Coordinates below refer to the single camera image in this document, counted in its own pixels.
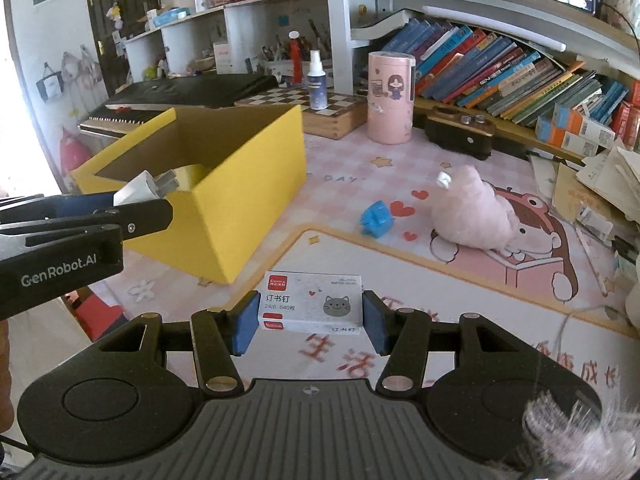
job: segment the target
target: white wall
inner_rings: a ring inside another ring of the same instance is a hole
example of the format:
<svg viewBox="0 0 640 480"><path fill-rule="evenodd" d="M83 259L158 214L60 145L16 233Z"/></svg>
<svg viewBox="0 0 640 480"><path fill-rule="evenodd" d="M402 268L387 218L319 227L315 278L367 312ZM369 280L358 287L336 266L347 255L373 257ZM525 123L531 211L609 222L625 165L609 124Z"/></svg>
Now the white wall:
<svg viewBox="0 0 640 480"><path fill-rule="evenodd" d="M34 6L33 0L11 0L11 6L20 63L31 102L51 155L60 166L62 126L76 131L77 121L72 110L77 108L80 116L84 115L105 101L107 92L103 83L93 92L81 91L80 85L73 85L65 89L62 96L45 104L36 82L42 78L45 62L53 70L60 70L65 51L80 58L81 44L97 59L87 1L49 0Z"/></svg>

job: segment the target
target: white pencil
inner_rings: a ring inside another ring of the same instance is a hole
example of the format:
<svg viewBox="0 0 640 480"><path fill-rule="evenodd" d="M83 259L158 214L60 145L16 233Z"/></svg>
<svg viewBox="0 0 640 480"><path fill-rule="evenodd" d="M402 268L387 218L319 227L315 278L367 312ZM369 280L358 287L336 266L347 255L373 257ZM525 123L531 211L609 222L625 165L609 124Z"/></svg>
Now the white pencil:
<svg viewBox="0 0 640 480"><path fill-rule="evenodd" d="M603 296L608 295L609 293L607 292L607 287L604 286L604 281L602 280L598 267L596 267L595 259L591 254L591 248L589 247L587 240L584 238L584 234L580 229L576 229L575 233L578 235L578 240L580 240L580 244L582 245L582 248L584 249L584 252L587 255L587 260L589 261L591 270L596 275L596 280L598 280L598 285L600 285L600 291L602 292L602 295Z"/></svg>

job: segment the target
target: blue spray bottle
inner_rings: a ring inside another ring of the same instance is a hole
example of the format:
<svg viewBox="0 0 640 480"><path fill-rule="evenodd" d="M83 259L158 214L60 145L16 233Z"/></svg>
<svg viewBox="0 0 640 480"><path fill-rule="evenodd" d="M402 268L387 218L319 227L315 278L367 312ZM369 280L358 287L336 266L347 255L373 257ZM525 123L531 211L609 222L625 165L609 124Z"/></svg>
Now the blue spray bottle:
<svg viewBox="0 0 640 480"><path fill-rule="evenodd" d="M326 100L326 73L322 69L320 51L311 51L311 64L306 76L309 85L309 105L312 110L324 110L327 108Z"/></svg>

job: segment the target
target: chessboard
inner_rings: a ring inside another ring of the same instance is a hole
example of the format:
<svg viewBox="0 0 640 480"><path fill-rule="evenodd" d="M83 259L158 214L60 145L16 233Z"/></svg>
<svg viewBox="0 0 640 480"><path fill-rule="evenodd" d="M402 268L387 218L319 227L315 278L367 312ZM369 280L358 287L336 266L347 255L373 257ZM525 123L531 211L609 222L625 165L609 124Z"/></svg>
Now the chessboard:
<svg viewBox="0 0 640 480"><path fill-rule="evenodd" d="M329 139L341 139L367 122L366 98L327 92L327 100L327 108L312 110L305 88L274 88L236 101L236 106L299 105L305 133Z"/></svg>

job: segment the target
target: dark wooden door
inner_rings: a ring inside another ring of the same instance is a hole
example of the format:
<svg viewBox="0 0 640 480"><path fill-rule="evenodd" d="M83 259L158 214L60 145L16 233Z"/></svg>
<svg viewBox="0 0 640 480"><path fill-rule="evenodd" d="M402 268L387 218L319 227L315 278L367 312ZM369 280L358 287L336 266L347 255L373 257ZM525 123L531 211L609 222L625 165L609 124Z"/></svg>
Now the dark wooden door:
<svg viewBox="0 0 640 480"><path fill-rule="evenodd" d="M120 6L124 28L120 31L123 38L137 35L145 30L145 24L138 20L149 9L158 7L158 0L87 0L91 26L94 30L95 49L102 69L104 83L110 96L126 83L129 63L124 56L118 56L113 33L116 31L113 20L107 18L107 12L115 2Z"/></svg>

